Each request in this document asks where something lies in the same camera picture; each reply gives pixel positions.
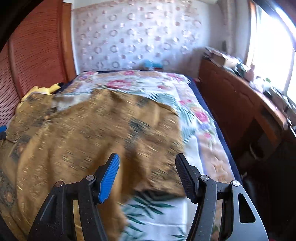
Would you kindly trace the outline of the pink bottle on cabinet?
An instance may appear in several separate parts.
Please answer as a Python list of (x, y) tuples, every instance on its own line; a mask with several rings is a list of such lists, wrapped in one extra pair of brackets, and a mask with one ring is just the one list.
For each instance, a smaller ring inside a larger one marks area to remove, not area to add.
[(248, 82), (251, 82), (254, 80), (254, 68), (255, 68), (255, 66), (253, 64), (251, 64), (250, 69), (245, 73), (245, 79)]

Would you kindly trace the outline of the wooden side cabinet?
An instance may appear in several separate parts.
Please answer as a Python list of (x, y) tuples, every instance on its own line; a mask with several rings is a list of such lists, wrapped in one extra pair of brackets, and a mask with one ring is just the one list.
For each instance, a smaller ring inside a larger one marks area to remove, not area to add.
[(286, 117), (246, 80), (206, 58), (201, 60), (198, 79), (201, 95), (238, 168), (265, 161), (288, 129)]

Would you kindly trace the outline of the yellow Pikachu plush toy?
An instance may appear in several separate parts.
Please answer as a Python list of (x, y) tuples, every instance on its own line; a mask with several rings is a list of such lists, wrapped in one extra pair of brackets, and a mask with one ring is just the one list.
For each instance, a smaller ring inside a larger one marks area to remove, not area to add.
[(24, 102), (30, 94), (35, 92), (45, 94), (45, 95), (52, 95), (55, 91), (60, 90), (63, 85), (64, 83), (60, 82), (60, 83), (53, 84), (48, 88), (34, 86), (24, 95), (24, 97), (21, 99), (21, 102)]

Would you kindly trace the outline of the golden brown patterned garment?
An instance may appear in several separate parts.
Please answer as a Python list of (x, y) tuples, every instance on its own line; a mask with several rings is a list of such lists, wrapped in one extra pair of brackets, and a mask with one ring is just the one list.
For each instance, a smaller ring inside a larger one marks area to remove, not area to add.
[(183, 151), (178, 113), (146, 97), (94, 90), (59, 110), (62, 95), (31, 95), (1, 141), (1, 216), (17, 240), (26, 240), (54, 184), (80, 181), (120, 157), (119, 171), (99, 214), (109, 240), (127, 221), (121, 210), (135, 191), (183, 196), (175, 156)]

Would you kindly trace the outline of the blue item at headboard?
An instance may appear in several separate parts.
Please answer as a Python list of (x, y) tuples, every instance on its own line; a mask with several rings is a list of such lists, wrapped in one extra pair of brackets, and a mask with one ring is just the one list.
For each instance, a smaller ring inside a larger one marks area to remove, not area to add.
[(145, 70), (162, 70), (163, 65), (161, 63), (155, 63), (151, 60), (145, 60), (142, 64)]

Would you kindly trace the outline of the white circle pattern curtain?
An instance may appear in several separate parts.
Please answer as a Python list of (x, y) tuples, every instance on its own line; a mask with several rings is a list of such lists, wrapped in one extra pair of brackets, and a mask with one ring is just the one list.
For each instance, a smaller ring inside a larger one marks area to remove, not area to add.
[(202, 1), (74, 1), (77, 72), (139, 69), (196, 75), (206, 47), (224, 39), (222, 11)]

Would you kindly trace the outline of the floral bed quilt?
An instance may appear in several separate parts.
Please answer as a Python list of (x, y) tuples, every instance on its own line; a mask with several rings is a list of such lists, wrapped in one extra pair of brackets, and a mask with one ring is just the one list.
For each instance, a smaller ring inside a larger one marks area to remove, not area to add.
[(222, 132), (192, 78), (158, 71), (86, 71), (67, 83), (62, 92), (86, 94), (95, 89), (140, 95), (170, 106), (179, 117), (189, 164), (219, 182), (241, 180)]

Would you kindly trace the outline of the palm leaf print sheet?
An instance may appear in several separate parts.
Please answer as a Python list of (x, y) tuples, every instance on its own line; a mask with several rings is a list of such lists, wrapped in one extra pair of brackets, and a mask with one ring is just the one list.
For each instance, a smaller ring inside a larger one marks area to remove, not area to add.
[[(177, 100), (189, 164), (213, 180), (227, 183), (233, 175), (214, 120), (194, 94), (179, 93)], [(148, 190), (137, 192), (122, 209), (127, 226), (120, 240), (185, 240), (197, 206), (186, 197)]]

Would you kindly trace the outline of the cardboard box on cabinet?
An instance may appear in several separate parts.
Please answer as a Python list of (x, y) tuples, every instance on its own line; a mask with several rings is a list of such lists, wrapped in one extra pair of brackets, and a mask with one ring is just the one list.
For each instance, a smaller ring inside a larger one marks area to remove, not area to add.
[(224, 66), (228, 68), (233, 68), (236, 66), (236, 62), (232, 57), (219, 52), (212, 52), (210, 55), (210, 60), (217, 66)]

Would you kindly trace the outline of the window with wooden frame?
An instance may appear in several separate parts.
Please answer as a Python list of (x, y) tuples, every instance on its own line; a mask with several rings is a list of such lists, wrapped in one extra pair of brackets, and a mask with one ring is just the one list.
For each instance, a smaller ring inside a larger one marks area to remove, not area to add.
[(295, 101), (295, 21), (275, 1), (250, 1), (250, 8), (255, 78)]

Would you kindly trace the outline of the wooden louvered wardrobe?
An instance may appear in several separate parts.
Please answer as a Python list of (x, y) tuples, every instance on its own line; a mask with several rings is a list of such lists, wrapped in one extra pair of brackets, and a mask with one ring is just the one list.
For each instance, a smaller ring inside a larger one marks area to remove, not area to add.
[(50, 87), (76, 76), (70, 1), (41, 1), (23, 17), (1, 48), (1, 125), (34, 86)]

